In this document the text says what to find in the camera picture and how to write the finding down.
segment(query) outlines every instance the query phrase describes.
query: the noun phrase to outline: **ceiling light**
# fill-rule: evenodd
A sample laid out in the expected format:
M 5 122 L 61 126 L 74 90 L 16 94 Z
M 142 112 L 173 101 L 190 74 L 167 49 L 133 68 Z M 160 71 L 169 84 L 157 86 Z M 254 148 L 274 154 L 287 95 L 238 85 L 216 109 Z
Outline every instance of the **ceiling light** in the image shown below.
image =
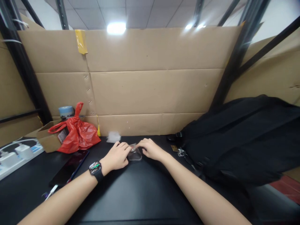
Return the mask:
M 109 34 L 123 34 L 126 30 L 126 23 L 110 23 L 107 26 L 107 33 Z
M 206 26 L 204 26 L 203 23 L 202 23 L 202 24 L 198 25 L 197 29 L 201 29 L 201 28 L 204 28 L 204 27 L 206 27 Z
M 190 23 L 190 24 L 188 24 L 188 25 L 185 27 L 185 29 L 186 29 L 186 30 L 189 30 L 189 29 L 192 28 L 192 26 L 193 26 L 193 25 Z

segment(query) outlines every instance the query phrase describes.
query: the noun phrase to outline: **person's left hand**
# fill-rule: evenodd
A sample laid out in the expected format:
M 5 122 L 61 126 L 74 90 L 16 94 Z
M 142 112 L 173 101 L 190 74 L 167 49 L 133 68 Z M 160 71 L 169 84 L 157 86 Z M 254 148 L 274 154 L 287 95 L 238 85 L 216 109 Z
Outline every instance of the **person's left hand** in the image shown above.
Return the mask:
M 126 142 L 116 142 L 107 155 L 100 160 L 102 174 L 105 176 L 112 170 L 124 168 L 128 165 L 127 155 L 132 149 Z

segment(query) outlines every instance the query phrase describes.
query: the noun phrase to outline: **wrist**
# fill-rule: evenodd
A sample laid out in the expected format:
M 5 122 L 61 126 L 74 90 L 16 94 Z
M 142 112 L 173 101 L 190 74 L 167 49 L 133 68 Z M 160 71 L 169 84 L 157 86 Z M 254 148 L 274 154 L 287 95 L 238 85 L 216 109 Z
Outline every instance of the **wrist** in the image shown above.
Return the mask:
M 170 157 L 173 158 L 168 152 L 164 151 L 164 153 L 162 154 L 162 157 L 159 159 L 159 161 L 162 164 L 165 164 L 167 161 L 170 160 Z
M 110 168 L 110 165 L 105 157 L 102 158 L 99 162 L 101 163 L 101 172 L 105 177 L 110 171 L 112 171 L 112 169 Z

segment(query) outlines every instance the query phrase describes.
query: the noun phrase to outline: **red plastic bag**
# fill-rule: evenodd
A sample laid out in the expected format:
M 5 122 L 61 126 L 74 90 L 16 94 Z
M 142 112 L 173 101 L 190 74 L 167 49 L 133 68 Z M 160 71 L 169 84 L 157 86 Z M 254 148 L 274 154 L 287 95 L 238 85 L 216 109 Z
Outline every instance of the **red plastic bag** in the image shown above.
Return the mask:
M 82 106 L 83 102 L 78 102 L 74 117 L 60 122 L 48 130 L 48 133 L 52 134 L 68 127 L 69 134 L 57 151 L 70 154 L 78 150 L 87 150 L 101 141 L 96 127 L 79 119 Z

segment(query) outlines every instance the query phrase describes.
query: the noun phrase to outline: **watch face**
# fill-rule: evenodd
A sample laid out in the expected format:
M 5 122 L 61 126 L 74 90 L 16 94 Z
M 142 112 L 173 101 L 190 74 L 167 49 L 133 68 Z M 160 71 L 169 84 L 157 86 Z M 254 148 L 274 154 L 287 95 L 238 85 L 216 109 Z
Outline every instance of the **watch face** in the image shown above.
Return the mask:
M 96 161 L 92 165 L 90 165 L 89 170 L 92 175 L 94 175 L 98 170 L 101 169 L 101 163 Z

